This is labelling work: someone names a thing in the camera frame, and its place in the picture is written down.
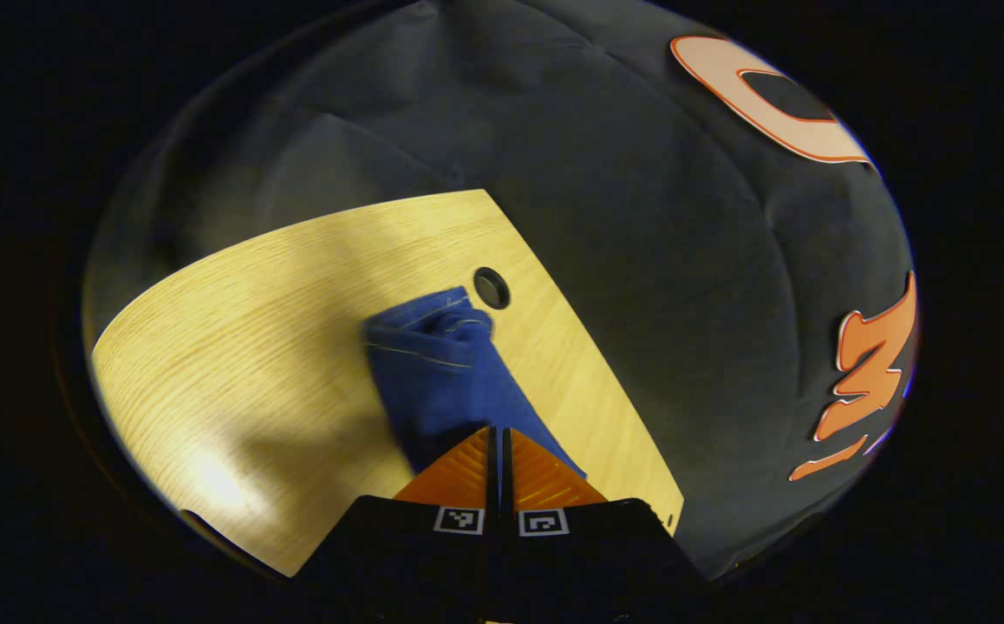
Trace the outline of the blue jeans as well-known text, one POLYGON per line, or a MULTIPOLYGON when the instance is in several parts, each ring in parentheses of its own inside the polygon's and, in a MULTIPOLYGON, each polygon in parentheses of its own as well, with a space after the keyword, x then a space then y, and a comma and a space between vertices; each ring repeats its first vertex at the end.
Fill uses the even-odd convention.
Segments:
POLYGON ((415 474, 483 427, 514 429, 586 478, 534 410, 493 344, 494 323, 463 287, 368 317, 368 370, 415 474))

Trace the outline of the black backdrop cloth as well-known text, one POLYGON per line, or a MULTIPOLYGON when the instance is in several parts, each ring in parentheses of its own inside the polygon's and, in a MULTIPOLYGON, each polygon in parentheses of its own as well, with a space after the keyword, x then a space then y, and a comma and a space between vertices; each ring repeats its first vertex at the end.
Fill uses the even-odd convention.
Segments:
POLYGON ((129 167, 83 342, 150 490, 291 577, 415 477, 364 321, 457 287, 590 485, 712 578, 852 487, 914 370, 877 167, 645 0, 376 0, 249 56, 129 167))

